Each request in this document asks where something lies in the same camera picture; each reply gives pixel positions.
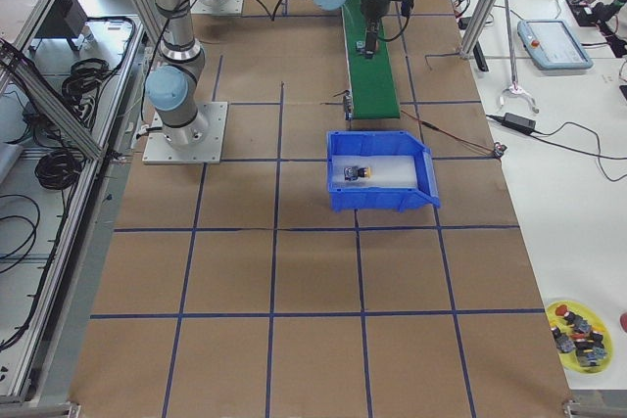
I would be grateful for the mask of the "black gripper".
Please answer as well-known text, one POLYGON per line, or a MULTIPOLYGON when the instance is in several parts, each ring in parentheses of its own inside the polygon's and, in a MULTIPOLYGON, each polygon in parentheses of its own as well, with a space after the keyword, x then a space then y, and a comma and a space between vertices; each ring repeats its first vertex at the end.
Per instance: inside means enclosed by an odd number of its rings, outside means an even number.
POLYGON ((377 50, 379 26, 382 17, 388 14, 393 0, 361 0, 360 9, 366 27, 366 53, 375 54, 377 50))

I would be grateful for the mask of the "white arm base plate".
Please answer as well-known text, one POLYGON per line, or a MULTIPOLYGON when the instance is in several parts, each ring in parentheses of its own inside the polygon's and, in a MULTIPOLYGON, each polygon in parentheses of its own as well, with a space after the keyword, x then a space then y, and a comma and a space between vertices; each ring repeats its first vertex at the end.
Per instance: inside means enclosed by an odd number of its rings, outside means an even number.
POLYGON ((220 163, 227 122, 227 102, 204 102, 198 105, 194 121, 181 128, 163 126, 158 114, 147 137, 143 162, 146 164, 220 163))

